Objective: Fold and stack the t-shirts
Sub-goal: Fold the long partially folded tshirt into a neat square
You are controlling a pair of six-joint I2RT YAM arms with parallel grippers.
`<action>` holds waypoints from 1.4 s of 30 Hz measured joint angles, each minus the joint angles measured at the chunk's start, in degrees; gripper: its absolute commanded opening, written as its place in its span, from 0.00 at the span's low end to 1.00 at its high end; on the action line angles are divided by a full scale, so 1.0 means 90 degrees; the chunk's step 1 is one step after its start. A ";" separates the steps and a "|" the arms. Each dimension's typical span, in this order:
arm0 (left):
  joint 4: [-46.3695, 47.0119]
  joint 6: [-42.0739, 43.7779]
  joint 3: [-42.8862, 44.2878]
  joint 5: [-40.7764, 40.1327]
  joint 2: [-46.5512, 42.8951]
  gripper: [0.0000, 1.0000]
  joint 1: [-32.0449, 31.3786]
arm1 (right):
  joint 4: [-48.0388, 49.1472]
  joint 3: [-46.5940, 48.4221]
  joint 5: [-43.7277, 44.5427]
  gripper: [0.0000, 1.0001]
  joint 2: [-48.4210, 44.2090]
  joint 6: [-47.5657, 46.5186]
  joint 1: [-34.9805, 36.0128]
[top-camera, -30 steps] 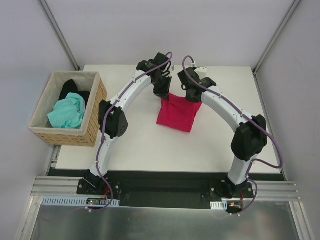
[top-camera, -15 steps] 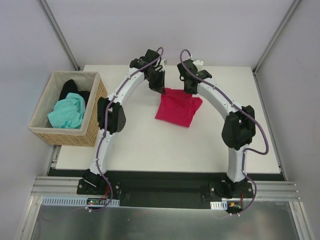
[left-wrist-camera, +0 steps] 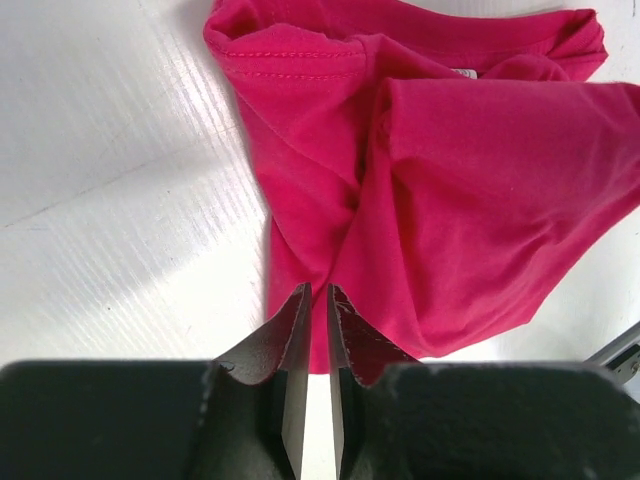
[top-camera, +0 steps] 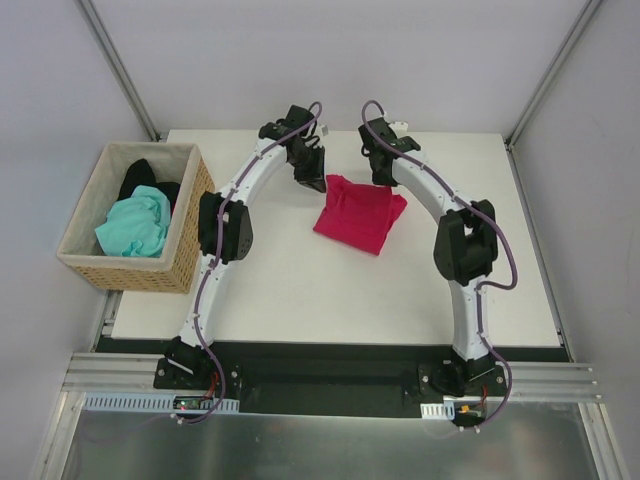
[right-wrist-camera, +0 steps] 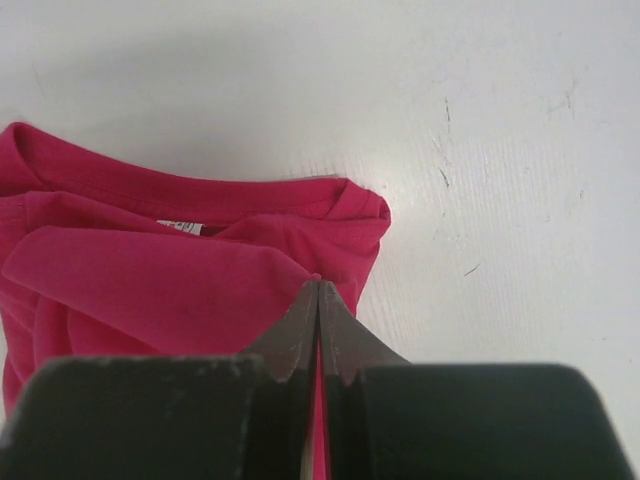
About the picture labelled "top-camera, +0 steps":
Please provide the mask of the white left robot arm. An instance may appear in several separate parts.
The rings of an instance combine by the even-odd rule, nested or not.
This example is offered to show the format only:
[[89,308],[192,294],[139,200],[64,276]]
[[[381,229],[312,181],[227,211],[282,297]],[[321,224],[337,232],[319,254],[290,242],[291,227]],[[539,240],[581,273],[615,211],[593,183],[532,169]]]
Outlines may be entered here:
[[213,322],[218,317],[237,263],[253,244],[250,206],[281,167],[290,165],[301,186],[324,194],[325,148],[316,131],[322,105],[293,105],[285,117],[263,125],[252,153],[232,179],[215,193],[205,192],[199,201],[198,241],[200,260],[197,289],[190,311],[166,356],[188,356],[178,363],[176,375],[188,388],[204,387],[211,377],[208,352],[214,342]]

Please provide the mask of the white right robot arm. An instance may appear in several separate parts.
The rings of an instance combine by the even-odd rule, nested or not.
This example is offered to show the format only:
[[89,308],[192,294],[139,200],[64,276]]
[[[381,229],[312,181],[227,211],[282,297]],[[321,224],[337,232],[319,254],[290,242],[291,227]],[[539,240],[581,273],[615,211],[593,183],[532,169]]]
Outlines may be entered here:
[[433,258],[448,281],[454,319],[452,348],[463,361],[450,369],[450,382],[457,392],[473,394],[486,381],[484,368],[475,360],[489,354],[481,282],[497,259],[497,236],[488,223],[495,218],[493,205],[486,200],[457,200],[457,193],[415,158],[421,152],[417,142],[409,136],[399,138],[384,118],[365,121],[359,134],[373,182],[403,186],[437,223]]

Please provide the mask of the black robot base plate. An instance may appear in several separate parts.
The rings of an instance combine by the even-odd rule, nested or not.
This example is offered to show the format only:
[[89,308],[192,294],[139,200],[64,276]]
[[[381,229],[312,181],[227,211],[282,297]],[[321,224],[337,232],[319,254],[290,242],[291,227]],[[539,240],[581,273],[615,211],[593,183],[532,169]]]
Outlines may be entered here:
[[464,364],[445,346],[171,340],[157,363],[158,390],[213,391],[241,412],[417,418],[446,397],[498,401],[507,375],[495,356]]

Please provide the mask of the pink t shirt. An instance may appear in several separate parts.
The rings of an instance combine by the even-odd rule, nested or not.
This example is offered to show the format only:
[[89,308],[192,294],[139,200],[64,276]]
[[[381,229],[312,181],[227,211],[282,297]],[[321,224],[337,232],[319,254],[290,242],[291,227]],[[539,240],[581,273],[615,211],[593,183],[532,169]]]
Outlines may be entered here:
[[328,175],[327,192],[313,231],[362,252],[379,256],[407,200],[388,186],[353,183]]

